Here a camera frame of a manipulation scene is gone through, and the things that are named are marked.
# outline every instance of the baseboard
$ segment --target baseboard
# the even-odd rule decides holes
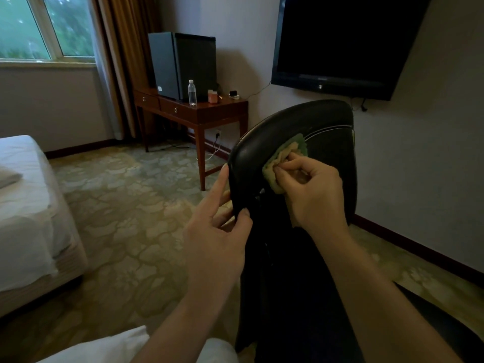
[[[461,264],[458,261],[451,259],[437,251],[434,251],[424,245],[415,242],[407,237],[402,236],[392,230],[389,230],[381,225],[373,223],[359,215],[353,218],[353,224],[366,230],[384,240],[398,246],[410,253],[423,258],[424,260],[449,271],[450,273],[461,277],[475,285],[484,288],[484,273],[477,271],[467,265]]]
[[[188,139],[192,142],[195,143],[195,136],[193,136],[192,133],[187,133]],[[214,142],[205,139],[205,151],[209,153],[214,153],[218,149],[218,145],[214,146]],[[230,149],[225,147],[225,146],[220,146],[220,150],[215,153],[216,157],[222,158],[223,160],[228,160],[228,156],[230,155]]]
[[[90,152],[91,150],[101,149],[103,147],[115,146],[123,144],[124,141],[116,139],[108,139],[102,141],[96,141],[94,143],[82,144],[77,146],[65,147],[63,149],[52,150],[45,152],[47,159],[62,158],[68,155],[79,154],[83,152]]]

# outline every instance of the desk leg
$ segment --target desk leg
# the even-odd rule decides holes
[[[146,137],[145,115],[141,107],[136,107],[136,115],[138,117],[139,130],[141,131],[141,138],[145,144],[145,152],[148,152],[148,141]]]
[[[239,121],[240,137],[244,136],[249,127],[249,115],[244,115]]]
[[[197,146],[200,188],[202,191],[205,191],[205,129],[200,127],[195,128],[195,145]]]

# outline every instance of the tv screen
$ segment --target tv screen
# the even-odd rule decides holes
[[[430,0],[281,0],[272,83],[390,100]]]

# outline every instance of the white bed sheet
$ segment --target white bed sheet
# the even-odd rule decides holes
[[[23,178],[0,189],[0,291],[57,270],[54,257],[79,241],[47,158],[30,136],[0,139],[0,165]]]

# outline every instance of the power cord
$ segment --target power cord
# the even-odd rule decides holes
[[[169,142],[168,140],[166,140],[166,143],[169,145],[168,147],[161,147],[160,149],[158,149],[159,151],[164,151],[164,150],[168,150],[168,149],[171,149],[171,148],[176,148],[176,149],[190,149],[189,146],[177,146],[177,145],[173,145],[171,142]]]
[[[272,83],[272,80],[269,81],[269,84],[267,84],[265,87],[263,87],[261,90],[259,90],[257,93],[254,93],[254,94],[251,94],[249,95],[247,98],[244,98],[244,99],[249,99],[250,97],[254,96],[254,95],[257,95],[259,93],[261,93],[265,88],[267,88],[270,84]]]
[[[358,108],[360,108],[362,112],[366,112],[368,109],[365,107],[365,102],[366,102],[366,98],[363,98],[363,101],[360,104],[360,107],[357,107],[356,109],[354,109],[353,108],[353,98],[349,98],[349,104],[351,105],[351,110],[353,112],[358,111]]]
[[[215,141],[214,141],[214,148],[215,148],[215,144],[217,143],[217,140],[218,140],[219,137],[220,137],[220,134],[216,134]],[[220,150],[221,146],[222,146],[221,144],[218,144],[218,148],[212,153],[212,155],[208,159],[205,158],[205,161],[208,162],[210,159],[212,159],[212,157],[215,155],[215,153]]]

